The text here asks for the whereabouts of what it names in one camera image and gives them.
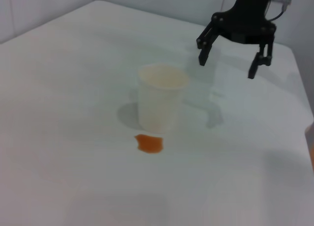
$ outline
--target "wire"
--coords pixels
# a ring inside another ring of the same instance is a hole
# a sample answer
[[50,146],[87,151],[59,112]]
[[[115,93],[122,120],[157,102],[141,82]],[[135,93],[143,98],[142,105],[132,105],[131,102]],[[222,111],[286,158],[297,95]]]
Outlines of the wire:
[[269,19],[268,21],[275,21],[275,20],[279,19],[283,14],[284,14],[284,11],[281,11],[281,13],[277,17],[275,17],[273,19]]

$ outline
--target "white table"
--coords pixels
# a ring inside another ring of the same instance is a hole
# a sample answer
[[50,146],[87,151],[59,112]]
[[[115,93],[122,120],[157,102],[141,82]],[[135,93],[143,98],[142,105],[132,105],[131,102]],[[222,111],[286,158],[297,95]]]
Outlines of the white table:
[[[0,46],[2,226],[312,226],[313,122],[291,50],[247,79],[257,47],[96,1]],[[164,151],[133,136],[136,69],[191,85]]]

